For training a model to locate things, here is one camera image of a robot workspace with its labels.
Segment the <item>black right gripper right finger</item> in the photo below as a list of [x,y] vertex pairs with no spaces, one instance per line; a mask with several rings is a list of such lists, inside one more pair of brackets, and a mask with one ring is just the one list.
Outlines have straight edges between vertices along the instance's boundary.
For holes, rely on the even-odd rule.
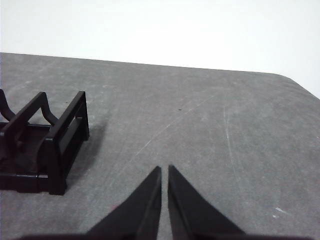
[[168,167],[168,210],[174,240],[308,240],[248,234],[206,201],[174,165]]

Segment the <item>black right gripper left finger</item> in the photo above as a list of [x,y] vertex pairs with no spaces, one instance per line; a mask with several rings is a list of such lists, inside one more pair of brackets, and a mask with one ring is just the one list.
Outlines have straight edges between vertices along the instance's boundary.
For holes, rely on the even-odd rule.
[[130,196],[82,234],[27,235],[22,240],[155,240],[162,207],[162,171],[156,166]]

